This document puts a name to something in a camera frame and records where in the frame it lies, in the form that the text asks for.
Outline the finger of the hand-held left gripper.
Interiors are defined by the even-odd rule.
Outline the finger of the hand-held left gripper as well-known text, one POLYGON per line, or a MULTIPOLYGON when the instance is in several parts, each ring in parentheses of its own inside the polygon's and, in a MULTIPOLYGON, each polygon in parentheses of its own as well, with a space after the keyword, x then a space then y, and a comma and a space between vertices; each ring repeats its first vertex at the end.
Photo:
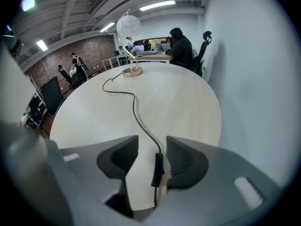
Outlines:
POLYGON ((133 218, 126 175, 138 156, 138 136, 60 150, 80 183, 97 200, 133 218))
POLYGON ((235 152, 168 136, 166 156, 172 177, 164 202, 147 226, 248 224, 261 215, 279 186, 235 152))

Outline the gold lamp light white globe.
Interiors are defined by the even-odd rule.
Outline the gold lamp light white globe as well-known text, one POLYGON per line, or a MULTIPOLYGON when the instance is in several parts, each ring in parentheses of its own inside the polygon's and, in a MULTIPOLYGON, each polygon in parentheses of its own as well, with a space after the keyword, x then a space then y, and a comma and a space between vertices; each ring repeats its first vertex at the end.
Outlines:
POLYGON ((133 37, 134 35, 137 35, 140 30, 140 21, 139 19, 130 14, 130 9, 128 9, 122 16, 121 18, 117 21, 116 24, 116 31, 118 34, 118 40, 123 47, 124 51, 126 52, 127 55, 130 56, 135 61, 135 65, 124 69, 122 72, 123 77, 125 78, 130 78, 130 77, 135 77, 143 73, 143 69, 138 65, 138 62, 133 56, 130 51, 126 48, 126 45, 123 45, 123 42, 121 39, 124 39, 126 37, 133 37))

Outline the black plastic chair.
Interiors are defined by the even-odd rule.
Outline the black plastic chair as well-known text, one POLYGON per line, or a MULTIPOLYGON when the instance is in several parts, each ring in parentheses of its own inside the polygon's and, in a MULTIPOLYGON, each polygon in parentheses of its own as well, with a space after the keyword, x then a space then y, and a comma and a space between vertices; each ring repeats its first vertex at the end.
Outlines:
POLYGON ((43 96, 47 111, 42 116, 39 127, 46 134, 49 134, 43 128, 45 119, 47 118, 47 116, 49 114, 53 115, 53 116, 55 116, 57 114, 59 108, 65 101, 65 98, 63 97, 62 92, 60 90, 57 76, 51 78, 47 83, 43 84, 42 87, 40 88, 40 90, 41 90, 41 94, 43 96))

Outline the white metal shelf rack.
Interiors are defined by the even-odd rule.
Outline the white metal shelf rack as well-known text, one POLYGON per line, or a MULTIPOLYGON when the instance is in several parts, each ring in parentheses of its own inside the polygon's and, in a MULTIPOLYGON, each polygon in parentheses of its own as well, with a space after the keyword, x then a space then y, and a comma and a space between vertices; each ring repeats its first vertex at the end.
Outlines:
POLYGON ((41 90, 36 85, 32 76, 27 75, 26 77, 33 84, 35 92, 21 118, 21 125, 35 128, 40 126, 47 108, 41 90))

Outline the wooden desk with white legs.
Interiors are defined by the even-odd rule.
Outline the wooden desk with white legs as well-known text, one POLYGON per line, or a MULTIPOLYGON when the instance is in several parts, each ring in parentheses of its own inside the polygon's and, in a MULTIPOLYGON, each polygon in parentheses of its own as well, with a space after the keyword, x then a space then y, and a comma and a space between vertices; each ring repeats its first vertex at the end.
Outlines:
POLYGON ((155 54, 155 55, 139 55, 130 57, 129 61, 131 64, 134 62, 161 62, 161 63, 170 63, 170 61, 173 60, 172 56, 166 55, 166 54, 155 54))

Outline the black high-back office chair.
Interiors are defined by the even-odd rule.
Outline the black high-back office chair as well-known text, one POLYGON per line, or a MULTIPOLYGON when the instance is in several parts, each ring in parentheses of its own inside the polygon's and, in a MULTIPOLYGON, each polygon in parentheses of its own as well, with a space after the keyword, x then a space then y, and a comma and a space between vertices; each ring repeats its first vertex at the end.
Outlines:
POLYGON ((192 71, 198 74, 200 77, 202 76, 202 65, 203 65, 203 56, 205 54, 207 46, 211 43, 212 41, 212 32, 211 31, 206 31, 203 33, 203 39, 204 42, 201 45, 199 54, 197 57, 193 58, 192 60, 192 71))

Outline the person's beige shirt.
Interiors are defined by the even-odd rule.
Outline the person's beige shirt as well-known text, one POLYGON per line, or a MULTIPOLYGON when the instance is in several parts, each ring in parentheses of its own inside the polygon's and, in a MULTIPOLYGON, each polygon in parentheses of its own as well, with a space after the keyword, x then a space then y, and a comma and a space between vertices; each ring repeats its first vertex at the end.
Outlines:
POLYGON ((36 89, 0 44, 0 123, 20 123, 36 89))

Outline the silver laptop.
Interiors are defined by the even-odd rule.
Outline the silver laptop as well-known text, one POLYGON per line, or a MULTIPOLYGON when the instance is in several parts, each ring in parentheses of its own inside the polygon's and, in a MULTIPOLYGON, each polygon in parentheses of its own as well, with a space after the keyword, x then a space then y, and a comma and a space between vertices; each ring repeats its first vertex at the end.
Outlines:
POLYGON ((159 53, 165 53, 171 47, 169 43, 156 43, 156 48, 159 53))

